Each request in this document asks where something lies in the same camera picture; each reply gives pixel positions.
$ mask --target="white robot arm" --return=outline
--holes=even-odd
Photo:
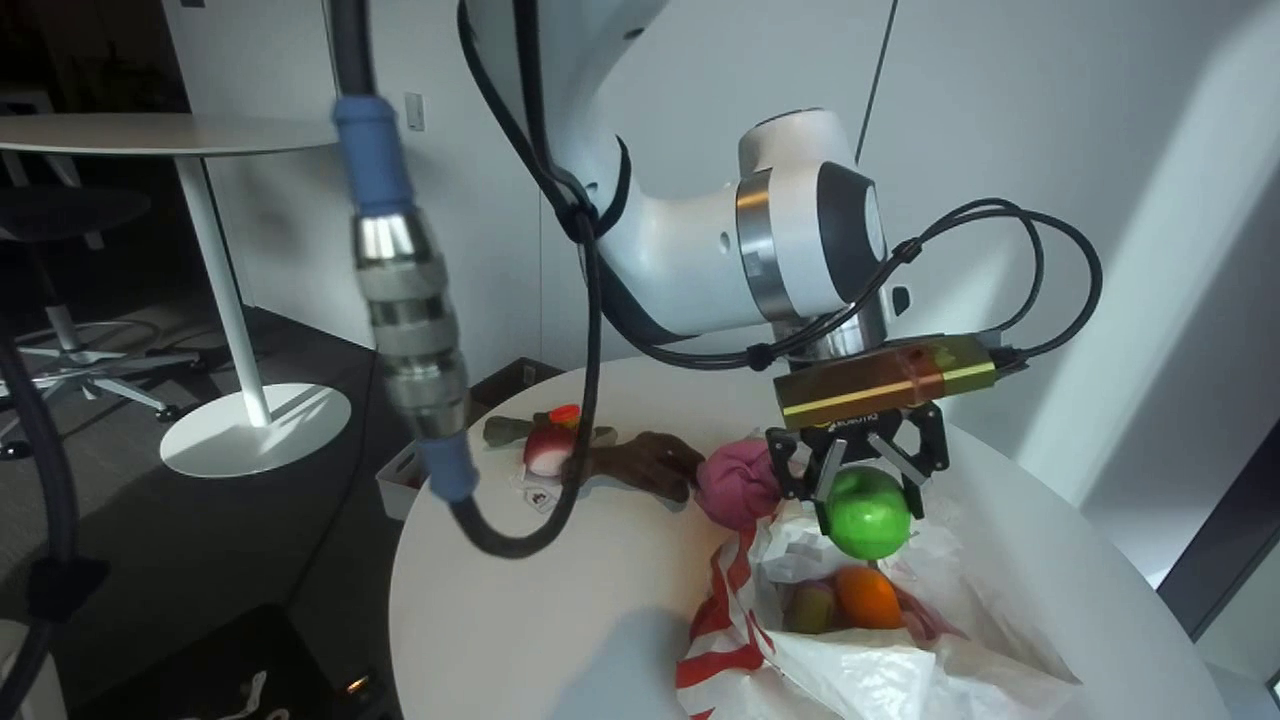
[[[465,0],[460,43],[563,227],[582,195],[607,219],[603,311],[630,341],[836,311],[883,256],[877,186],[851,172],[836,116],[756,125],[734,191],[660,201],[632,184],[602,85],[660,12],[665,0]],[[882,342],[882,302],[866,302],[847,332],[851,347]]]

